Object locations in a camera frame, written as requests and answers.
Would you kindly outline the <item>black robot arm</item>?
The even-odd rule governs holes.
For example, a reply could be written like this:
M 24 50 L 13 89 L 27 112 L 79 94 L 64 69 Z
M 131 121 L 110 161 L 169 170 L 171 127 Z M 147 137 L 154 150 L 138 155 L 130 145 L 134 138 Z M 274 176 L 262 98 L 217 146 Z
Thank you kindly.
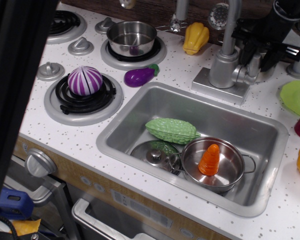
M 285 57 L 300 61 L 300 36 L 293 31 L 299 22 L 300 0 L 275 0 L 267 16 L 239 18 L 232 33 L 232 37 L 244 45 L 239 63 L 247 65 L 258 49 L 266 50 L 259 67 L 261 72 Z

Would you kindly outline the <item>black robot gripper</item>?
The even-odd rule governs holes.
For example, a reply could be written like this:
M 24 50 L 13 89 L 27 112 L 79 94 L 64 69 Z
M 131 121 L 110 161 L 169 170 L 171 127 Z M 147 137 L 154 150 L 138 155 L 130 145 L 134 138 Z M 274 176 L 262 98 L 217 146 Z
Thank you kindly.
M 239 40 L 239 64 L 247 65 L 258 49 L 266 50 L 260 65 L 267 72 L 282 58 L 300 60 L 300 36 L 293 26 L 300 22 L 300 9 L 272 9 L 260 19 L 239 18 L 232 37 Z

